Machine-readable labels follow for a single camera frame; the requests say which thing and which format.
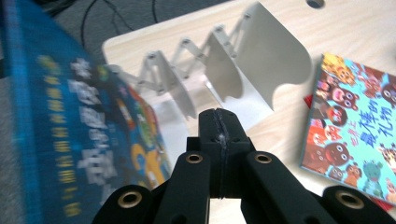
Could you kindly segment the blue monster picture book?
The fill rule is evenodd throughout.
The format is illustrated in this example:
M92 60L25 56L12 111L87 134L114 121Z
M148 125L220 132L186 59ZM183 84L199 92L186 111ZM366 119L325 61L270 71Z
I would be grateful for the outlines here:
M115 190L169 178L153 109L33 0L0 0L0 36L0 224L91 224Z

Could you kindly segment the red picture book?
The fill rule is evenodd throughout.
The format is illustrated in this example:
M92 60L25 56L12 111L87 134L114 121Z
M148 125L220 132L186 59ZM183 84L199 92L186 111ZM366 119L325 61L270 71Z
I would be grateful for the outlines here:
M310 95L305 96L304 101L308 107L311 107L312 101L313 101L313 95L310 94ZM381 207L383 210L385 210L386 212L390 211L393 208L393 205L391 205L390 203L383 202L381 200L378 200L375 197L370 196L370 199L374 203L376 203L379 207Z

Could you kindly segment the light blue animals picture book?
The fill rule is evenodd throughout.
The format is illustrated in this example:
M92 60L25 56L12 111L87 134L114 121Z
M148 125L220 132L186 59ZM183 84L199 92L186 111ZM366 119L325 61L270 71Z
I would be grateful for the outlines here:
M324 53L301 167L396 205L396 76Z

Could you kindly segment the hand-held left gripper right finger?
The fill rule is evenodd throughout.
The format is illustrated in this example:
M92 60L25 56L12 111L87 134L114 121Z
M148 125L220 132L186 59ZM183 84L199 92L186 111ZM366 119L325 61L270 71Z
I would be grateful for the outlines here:
M250 152L250 140L235 113L219 108L216 122L220 145L218 198L240 198L242 164Z

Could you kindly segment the clear acrylic book rack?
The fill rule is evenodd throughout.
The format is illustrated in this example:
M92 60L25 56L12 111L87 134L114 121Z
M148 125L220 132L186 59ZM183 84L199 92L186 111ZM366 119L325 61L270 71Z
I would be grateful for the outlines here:
M108 39L106 62L154 107L171 161L201 111L233 111L250 129L283 84L312 73L305 47L260 2L234 1Z

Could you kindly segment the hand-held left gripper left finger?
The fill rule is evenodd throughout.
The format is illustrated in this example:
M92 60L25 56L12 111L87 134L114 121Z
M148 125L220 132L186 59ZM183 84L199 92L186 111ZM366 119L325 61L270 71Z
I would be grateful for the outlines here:
M222 127L218 109L207 109L199 114L198 135L187 138L186 149L205 153L210 159L210 197L222 198L221 136Z

